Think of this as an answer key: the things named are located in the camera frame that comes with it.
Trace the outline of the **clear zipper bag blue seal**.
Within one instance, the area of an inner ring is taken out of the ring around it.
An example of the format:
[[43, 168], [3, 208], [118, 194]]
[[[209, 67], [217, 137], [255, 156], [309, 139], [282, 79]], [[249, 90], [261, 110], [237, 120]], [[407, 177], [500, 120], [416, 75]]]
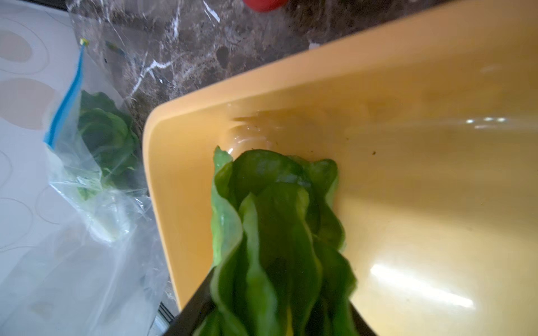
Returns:
[[74, 79], [43, 139], [49, 182], [97, 239], [115, 242], [151, 205], [134, 118], [81, 47]]

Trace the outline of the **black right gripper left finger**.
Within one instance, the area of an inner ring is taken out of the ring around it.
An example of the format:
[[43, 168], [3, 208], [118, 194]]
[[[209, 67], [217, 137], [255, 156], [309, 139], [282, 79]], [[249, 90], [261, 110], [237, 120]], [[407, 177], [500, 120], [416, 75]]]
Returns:
[[179, 315], [174, 318], [169, 328], [164, 332], [164, 336], [194, 335], [196, 329], [201, 326], [203, 320], [215, 307], [210, 293], [213, 274], [214, 268], [210, 270]]

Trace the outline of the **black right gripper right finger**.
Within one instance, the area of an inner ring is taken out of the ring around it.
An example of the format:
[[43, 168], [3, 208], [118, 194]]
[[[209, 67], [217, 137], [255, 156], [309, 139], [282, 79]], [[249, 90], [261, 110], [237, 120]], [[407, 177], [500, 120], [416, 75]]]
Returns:
[[376, 336], [376, 333], [371, 329], [367, 322], [362, 318], [353, 304], [350, 305], [354, 326], [360, 336]]

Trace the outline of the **chinese cabbage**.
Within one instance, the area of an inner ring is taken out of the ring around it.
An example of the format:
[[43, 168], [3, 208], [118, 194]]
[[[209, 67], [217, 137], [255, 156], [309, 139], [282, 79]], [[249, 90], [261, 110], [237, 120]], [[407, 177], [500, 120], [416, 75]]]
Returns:
[[105, 188], [138, 189], [140, 140], [132, 117], [103, 92], [81, 92], [78, 133], [102, 171]]
[[220, 148], [213, 161], [214, 309], [196, 335], [356, 335], [338, 165]]

